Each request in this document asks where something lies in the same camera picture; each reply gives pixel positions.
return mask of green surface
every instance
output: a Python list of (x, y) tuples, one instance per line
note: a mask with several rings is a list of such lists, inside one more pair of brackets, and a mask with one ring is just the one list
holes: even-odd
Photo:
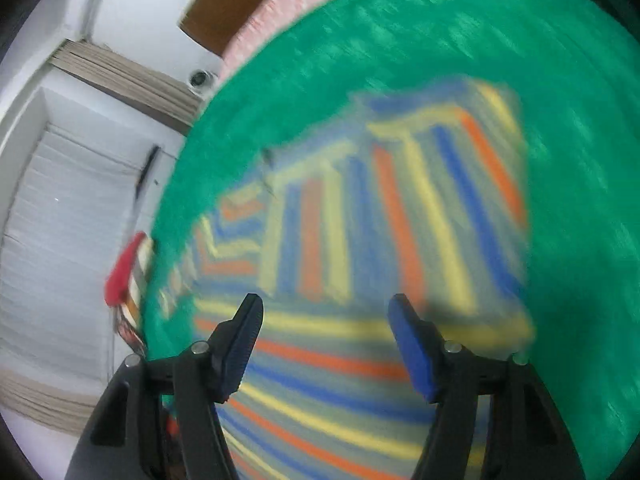
[(640, 430), (639, 46), (587, 0), (334, 0), (271, 41), (213, 99), (167, 187), (145, 332), (152, 356), (191, 341), (156, 292), (196, 216), (255, 161), (347, 103), (464, 73), (507, 83), (529, 143), (532, 359), (589, 479)]

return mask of metal screw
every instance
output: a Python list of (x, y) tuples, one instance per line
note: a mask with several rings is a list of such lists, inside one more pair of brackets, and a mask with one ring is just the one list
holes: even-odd
[(191, 352), (199, 355), (209, 351), (209, 344), (206, 341), (196, 341), (191, 345)]
[(516, 352), (513, 355), (513, 362), (516, 363), (518, 366), (524, 366), (529, 364), (529, 358), (524, 352)]
[(127, 368), (133, 368), (134, 366), (138, 366), (140, 364), (140, 356), (138, 354), (131, 354), (124, 359), (124, 365)]
[(444, 342), (444, 351), (450, 354), (457, 354), (462, 350), (462, 345), (460, 343), (456, 343), (455, 341), (445, 341)]

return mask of brown headboard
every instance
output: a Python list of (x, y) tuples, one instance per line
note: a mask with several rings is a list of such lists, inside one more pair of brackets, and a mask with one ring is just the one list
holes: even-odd
[(207, 50), (222, 56), (226, 46), (263, 0), (195, 0), (180, 28)]

